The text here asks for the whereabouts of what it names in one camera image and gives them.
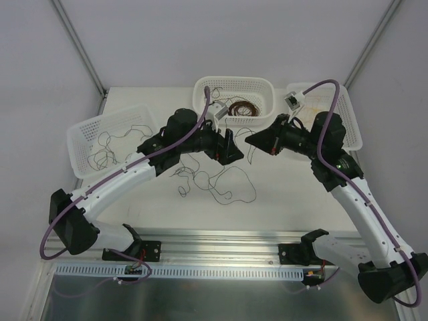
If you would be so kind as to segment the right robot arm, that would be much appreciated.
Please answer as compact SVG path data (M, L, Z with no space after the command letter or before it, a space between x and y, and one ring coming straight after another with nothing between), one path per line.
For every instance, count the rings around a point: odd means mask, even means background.
M323 229L305 234L287 258L300 265L324 260L354 276L365 295L380 304L397 300L398 294L415 288L416 307L421 299L420 280L427 273L427 254L416 253L397 233L375 201L361 168L343 149L346 129L336 113L320 112L310 130L280 114L265 130L248 136L246 143L277 155L283 149L310 159L320 182L350 217L367 251L339 242Z

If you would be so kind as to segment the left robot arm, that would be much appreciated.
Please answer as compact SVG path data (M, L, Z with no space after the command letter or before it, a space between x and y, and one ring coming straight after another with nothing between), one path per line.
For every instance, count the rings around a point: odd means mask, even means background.
M103 249L126 260L139 258L143 241L129 224L110 225L97 220L111 204L138 185L151 181L177 165L182 154L205 153L220 165L243 158L233 141L233 131L224 134L212 120L189 109L178 109L166 126L137 147L129 161L93 182L86 189L51 195L49 227L71 255Z

